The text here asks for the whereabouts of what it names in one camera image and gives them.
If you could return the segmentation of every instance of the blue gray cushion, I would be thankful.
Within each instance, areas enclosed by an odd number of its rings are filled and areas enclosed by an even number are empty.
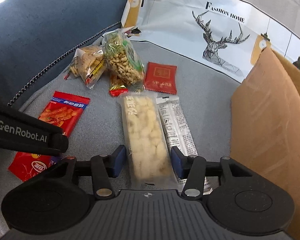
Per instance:
[[[121,20],[127,0],[5,0],[0,4],[0,97],[8,103],[63,53]],[[54,79],[73,54],[55,65],[15,102],[21,105]]]

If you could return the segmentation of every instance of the clear plastic snack bag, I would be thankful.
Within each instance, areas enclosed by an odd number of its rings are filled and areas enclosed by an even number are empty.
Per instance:
[[[133,189],[140,189],[142,183],[178,188],[155,96],[132,92],[119,97]]]
[[[80,76],[86,86],[91,89],[105,69],[106,63],[102,48],[92,44],[76,49],[65,79],[70,76],[73,78]]]
[[[120,30],[105,35],[105,57],[110,70],[128,86],[143,90],[144,67],[130,40]]]

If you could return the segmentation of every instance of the deer illustration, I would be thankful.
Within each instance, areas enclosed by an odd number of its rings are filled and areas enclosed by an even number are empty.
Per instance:
[[[214,41],[212,38],[212,31],[210,30],[210,22],[211,20],[209,20],[206,24],[204,24],[203,20],[201,20],[201,17],[206,14],[208,11],[199,14],[197,17],[194,15],[194,12],[192,11],[192,15],[196,21],[196,23],[204,30],[203,33],[203,38],[204,40],[207,42],[207,47],[203,52],[202,58],[204,58],[205,60],[210,61],[211,63],[221,66],[223,69],[235,73],[238,76],[243,76],[242,71],[237,68],[236,66],[231,65],[230,63],[226,62],[224,59],[220,58],[218,56],[218,49],[225,49],[228,45],[227,43],[231,43],[231,44],[240,44],[242,42],[244,42],[245,40],[247,40],[250,36],[250,34],[245,37],[244,39],[242,39],[243,37],[243,32],[239,24],[239,28],[240,28],[240,35],[238,37],[235,37],[234,40],[232,40],[232,30],[230,31],[230,35],[229,37],[225,37],[225,38],[221,38],[220,41]]]

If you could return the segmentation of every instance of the peanut candy package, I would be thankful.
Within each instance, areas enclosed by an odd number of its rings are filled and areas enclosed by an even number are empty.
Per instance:
[[[155,97],[124,93],[120,103],[132,188],[140,189],[147,183],[177,189]]]
[[[105,36],[107,65],[128,86],[143,90],[144,67],[130,40],[120,30]]]

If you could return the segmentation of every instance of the red square packet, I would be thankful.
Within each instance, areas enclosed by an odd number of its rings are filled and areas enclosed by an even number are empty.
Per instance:
[[[69,137],[90,99],[56,91],[39,116],[39,120],[59,126]],[[9,170],[22,181],[39,174],[60,160],[60,157],[17,152]]]
[[[148,90],[176,95],[176,71],[177,66],[148,62],[145,88]]]

